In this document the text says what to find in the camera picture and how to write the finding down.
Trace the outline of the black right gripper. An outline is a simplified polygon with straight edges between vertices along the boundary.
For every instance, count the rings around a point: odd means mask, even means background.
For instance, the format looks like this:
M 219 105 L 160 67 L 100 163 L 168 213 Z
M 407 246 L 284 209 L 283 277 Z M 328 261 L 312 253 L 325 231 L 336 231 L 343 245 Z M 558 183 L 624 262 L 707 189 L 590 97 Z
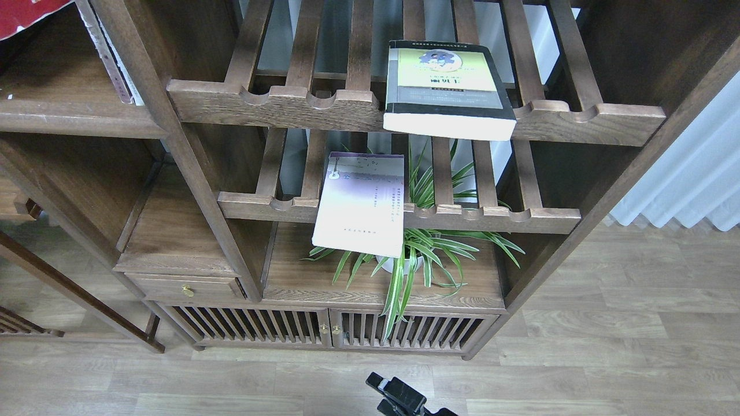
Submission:
M 458 416 L 449 408 L 442 407 L 431 411 L 424 407 L 426 396 L 410 387 L 397 377 L 386 379 L 376 372 L 367 377 L 367 385 L 383 395 L 377 411 L 385 416 L 426 415 L 426 416 Z

